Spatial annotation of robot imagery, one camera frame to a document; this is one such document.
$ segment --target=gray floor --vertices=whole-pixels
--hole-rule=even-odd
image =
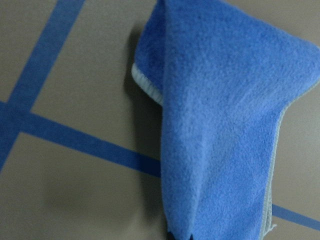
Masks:
[[[320,1],[229,0],[320,46]],[[56,1],[0,2],[0,101],[6,102]],[[32,113],[159,159],[161,108],[130,76],[155,0],[87,0]],[[320,86],[286,112],[273,203],[320,221]],[[277,217],[266,240],[318,240]],[[160,179],[20,133],[0,174],[3,240],[164,240]]]

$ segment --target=blue stripe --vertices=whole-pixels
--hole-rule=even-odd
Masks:
[[[278,218],[320,231],[320,221],[303,216],[281,206],[272,205],[272,214]]]
[[[160,177],[160,161],[30,113],[23,132],[128,168]]]
[[[0,170],[85,0],[58,0],[9,97],[0,108]]]
[[[8,104],[30,111],[84,0],[58,0],[14,89]]]

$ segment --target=microfiber cloth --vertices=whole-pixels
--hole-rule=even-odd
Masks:
[[[134,61],[162,105],[168,239],[263,239],[281,120],[318,83],[320,49],[220,0],[158,0]]]

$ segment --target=towel fold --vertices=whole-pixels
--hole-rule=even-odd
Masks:
[[[281,120],[320,79],[319,48],[220,0],[158,0],[132,75],[162,105],[170,236],[262,239]]]

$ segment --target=floor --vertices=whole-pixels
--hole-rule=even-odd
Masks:
[[[228,2],[320,46],[320,1]],[[1,239],[166,239],[161,107],[130,73],[154,4],[0,2]],[[320,239],[319,102],[284,116],[266,240]]]

